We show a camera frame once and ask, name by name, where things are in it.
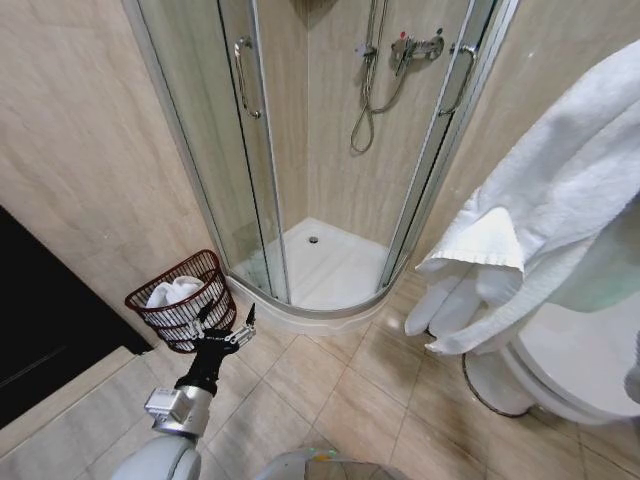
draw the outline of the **beige floor tile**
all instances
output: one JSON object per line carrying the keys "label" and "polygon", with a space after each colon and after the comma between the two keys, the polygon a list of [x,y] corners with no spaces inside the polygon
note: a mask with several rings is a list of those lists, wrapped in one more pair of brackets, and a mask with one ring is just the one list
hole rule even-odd
{"label": "beige floor tile", "polygon": [[371,325],[349,365],[407,406],[421,360],[414,349]]}
{"label": "beige floor tile", "polygon": [[584,449],[587,480],[636,480],[637,477],[591,450]]}
{"label": "beige floor tile", "polygon": [[172,388],[176,380],[184,376],[195,358],[192,353],[176,353],[167,347],[166,343],[160,343],[150,352],[142,355],[142,360],[160,380],[158,387]]}
{"label": "beige floor tile", "polygon": [[[144,447],[152,438],[161,434],[151,429],[153,420],[144,418],[134,425],[114,443],[109,450],[100,456],[87,470],[92,480],[109,480],[118,466],[129,456]],[[198,443],[197,450],[201,456],[201,478],[228,480],[228,477],[217,460],[209,452],[203,442]]]}
{"label": "beige floor tile", "polygon": [[490,415],[462,375],[431,357],[424,357],[409,402],[412,413],[463,450],[484,462]]}
{"label": "beige floor tile", "polygon": [[92,478],[91,475],[89,475],[89,472],[84,471],[73,480],[94,480],[94,478]]}
{"label": "beige floor tile", "polygon": [[313,423],[346,365],[304,336],[297,337],[264,380]]}
{"label": "beige floor tile", "polygon": [[[180,354],[162,344],[145,354],[143,359],[161,379],[159,387],[173,387],[191,365],[194,355]],[[211,440],[245,397],[260,381],[260,377],[237,355],[227,356],[220,367],[218,392],[209,407],[209,423],[204,433],[205,442]]]}
{"label": "beige floor tile", "polygon": [[419,354],[425,353],[425,344],[431,343],[433,338],[426,333],[421,335],[414,335],[408,337],[404,333],[404,322],[407,319],[407,315],[402,313],[391,306],[385,306],[376,318],[374,319],[375,325],[382,328],[385,332],[391,334],[395,339],[401,341],[408,347],[413,348]]}
{"label": "beige floor tile", "polygon": [[260,377],[237,355],[229,355],[222,361],[218,392],[209,407],[209,423],[203,437],[205,442],[218,433],[259,381]]}
{"label": "beige floor tile", "polygon": [[277,455],[300,445],[307,423],[265,382],[260,382],[209,443],[233,480],[253,478]]}
{"label": "beige floor tile", "polygon": [[300,448],[316,448],[318,450],[336,450],[336,447],[326,438],[324,438],[320,432],[311,427],[307,436],[300,444]]}
{"label": "beige floor tile", "polygon": [[256,336],[242,347],[237,355],[262,377],[276,363],[296,335],[276,329],[260,319],[256,320],[256,331]]}
{"label": "beige floor tile", "polygon": [[587,448],[640,477],[640,419],[600,427],[580,426]]}
{"label": "beige floor tile", "polygon": [[342,335],[309,336],[309,338],[344,363],[349,363],[368,329],[369,324],[367,323],[353,332]]}
{"label": "beige floor tile", "polygon": [[414,480],[480,480],[485,473],[482,462],[411,412],[403,422],[391,464]]}
{"label": "beige floor tile", "polygon": [[151,429],[153,419],[149,416],[136,423],[87,469],[93,480],[109,480],[118,466],[149,440],[159,436]]}
{"label": "beige floor tile", "polygon": [[577,423],[560,418],[557,415],[547,412],[539,407],[532,408],[529,411],[529,414],[540,420],[545,425],[559,431],[563,435],[573,438],[574,440],[579,439]]}
{"label": "beige floor tile", "polygon": [[87,465],[146,415],[144,404],[157,386],[158,379],[137,357],[63,415]]}
{"label": "beige floor tile", "polygon": [[118,347],[33,408],[4,426],[2,435],[0,435],[0,457],[3,457],[78,402],[132,359],[133,354],[129,350]]}
{"label": "beige floor tile", "polygon": [[493,470],[487,468],[487,475],[485,477],[487,480],[505,480],[502,475],[494,472]]}
{"label": "beige floor tile", "polygon": [[488,467],[505,479],[584,477],[580,445],[531,415],[492,417]]}
{"label": "beige floor tile", "polygon": [[0,460],[0,478],[69,480],[84,472],[71,425],[58,417]]}
{"label": "beige floor tile", "polygon": [[426,293],[427,282],[413,271],[406,271],[398,281],[400,285],[389,299],[389,306],[406,316]]}
{"label": "beige floor tile", "polygon": [[403,416],[402,405],[347,368],[314,427],[345,455],[387,462]]}

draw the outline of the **basket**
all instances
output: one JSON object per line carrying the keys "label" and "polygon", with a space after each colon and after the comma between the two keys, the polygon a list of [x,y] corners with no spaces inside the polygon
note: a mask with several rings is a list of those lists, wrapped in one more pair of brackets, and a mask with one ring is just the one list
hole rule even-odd
{"label": "basket", "polygon": [[[178,303],[158,308],[146,307],[147,300],[158,285],[162,282],[171,283],[182,275],[197,277],[204,282],[204,285],[193,295]],[[206,319],[200,322],[196,317],[209,302],[211,302],[211,311]],[[178,353],[195,351],[193,340],[203,329],[231,329],[237,311],[218,258],[211,250],[201,250],[145,283],[130,293],[124,304],[153,328],[171,350]]]}

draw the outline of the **toilet bowl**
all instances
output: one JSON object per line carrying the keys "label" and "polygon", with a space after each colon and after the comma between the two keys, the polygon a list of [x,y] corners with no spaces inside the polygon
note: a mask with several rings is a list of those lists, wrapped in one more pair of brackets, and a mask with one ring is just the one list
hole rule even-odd
{"label": "toilet bowl", "polygon": [[639,330],[640,293],[590,313],[546,303],[503,349],[466,355],[465,375],[482,403],[507,416],[539,405],[591,425],[637,417],[625,378]]}

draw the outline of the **towel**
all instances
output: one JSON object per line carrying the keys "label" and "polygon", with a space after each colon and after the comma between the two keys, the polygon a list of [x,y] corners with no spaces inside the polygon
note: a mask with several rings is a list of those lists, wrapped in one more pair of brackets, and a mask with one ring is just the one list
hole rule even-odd
{"label": "towel", "polygon": [[202,280],[188,275],[177,277],[172,283],[162,282],[153,289],[147,300],[147,308],[173,305],[196,293],[202,288]]}
{"label": "towel", "polygon": [[427,348],[445,354],[503,344],[639,189],[637,41],[585,73],[467,200],[416,267],[430,287],[407,335],[428,327]]}

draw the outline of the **shower faucet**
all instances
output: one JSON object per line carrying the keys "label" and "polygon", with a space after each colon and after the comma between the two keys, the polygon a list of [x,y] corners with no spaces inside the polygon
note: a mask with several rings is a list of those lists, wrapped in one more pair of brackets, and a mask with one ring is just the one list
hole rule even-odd
{"label": "shower faucet", "polygon": [[406,69],[412,60],[424,59],[433,62],[444,50],[444,39],[440,35],[442,29],[430,40],[416,40],[405,32],[400,38],[391,44],[391,65],[395,69],[396,76]]}

